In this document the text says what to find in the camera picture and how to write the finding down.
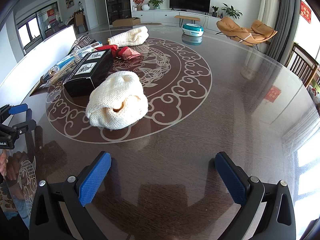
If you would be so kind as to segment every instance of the bottle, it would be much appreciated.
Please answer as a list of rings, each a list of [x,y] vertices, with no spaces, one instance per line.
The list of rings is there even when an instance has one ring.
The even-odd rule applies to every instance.
[[[83,5],[81,3],[81,1],[79,1],[79,8],[78,8],[78,11],[82,11],[83,10]]]

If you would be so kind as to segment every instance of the black gift box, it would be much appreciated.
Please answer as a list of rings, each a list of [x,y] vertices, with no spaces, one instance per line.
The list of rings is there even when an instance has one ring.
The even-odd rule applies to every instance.
[[[113,65],[111,49],[88,53],[63,82],[71,97],[90,95],[108,77]]]

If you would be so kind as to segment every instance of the glass tabletop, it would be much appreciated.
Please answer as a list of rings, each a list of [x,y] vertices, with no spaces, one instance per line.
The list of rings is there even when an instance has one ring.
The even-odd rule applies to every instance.
[[[133,47],[141,56],[115,59],[110,69],[140,77],[149,110],[138,122],[113,131],[91,127],[89,97],[70,97],[61,81],[23,101],[37,128],[16,141],[11,161],[20,172],[8,186],[26,224],[40,180],[62,182],[106,151],[111,168],[86,208],[108,239],[217,239],[240,207],[209,167],[224,151],[248,176],[288,183],[300,238],[320,214],[313,175],[320,117],[299,78],[222,35],[147,28],[148,39]],[[89,35],[108,43],[129,29]],[[24,119],[17,114],[10,125]]]

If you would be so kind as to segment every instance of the metal screw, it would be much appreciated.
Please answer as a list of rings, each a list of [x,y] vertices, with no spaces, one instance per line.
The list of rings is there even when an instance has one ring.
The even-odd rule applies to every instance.
[[[287,183],[286,183],[283,179],[280,181],[280,184],[281,184],[282,186],[284,186],[284,187],[287,186]]]
[[[45,185],[45,180],[41,180],[40,182],[39,182],[39,186],[40,187],[43,187]]]
[[[75,176],[70,176],[68,178],[68,182],[72,183],[72,182],[75,182],[76,181],[76,177]]]
[[[252,182],[254,182],[254,183],[259,182],[259,179],[258,179],[256,176],[250,177],[250,180],[251,180]]]

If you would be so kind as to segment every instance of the plant pot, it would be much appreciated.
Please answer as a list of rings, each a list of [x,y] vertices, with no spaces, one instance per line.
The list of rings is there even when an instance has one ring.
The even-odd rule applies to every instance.
[[[148,11],[150,9],[150,6],[147,4],[142,5],[142,10],[143,11]]]

